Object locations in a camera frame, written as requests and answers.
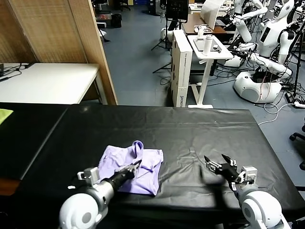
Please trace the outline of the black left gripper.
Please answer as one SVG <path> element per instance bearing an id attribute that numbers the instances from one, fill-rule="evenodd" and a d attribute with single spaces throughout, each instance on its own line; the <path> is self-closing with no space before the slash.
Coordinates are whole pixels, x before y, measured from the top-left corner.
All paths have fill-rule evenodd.
<path id="1" fill-rule="evenodd" d="M 112 186 L 114 189 L 119 189 L 127 180 L 134 179 L 141 161 L 138 160 L 129 165 L 124 165 L 115 170 L 115 174 L 111 177 Z"/>

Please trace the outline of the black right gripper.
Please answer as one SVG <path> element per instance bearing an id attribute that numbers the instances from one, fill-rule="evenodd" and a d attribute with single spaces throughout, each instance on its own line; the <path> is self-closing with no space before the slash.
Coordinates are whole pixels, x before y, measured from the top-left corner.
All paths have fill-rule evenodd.
<path id="1" fill-rule="evenodd" d="M 229 188 L 232 188 L 232 183 L 236 181 L 239 176 L 237 172 L 236 160 L 231 159 L 229 156 L 222 154 L 222 157 L 227 163 L 218 164 L 210 160 L 207 156 L 204 156 L 206 168 L 211 172 L 221 175 L 228 182 Z"/>

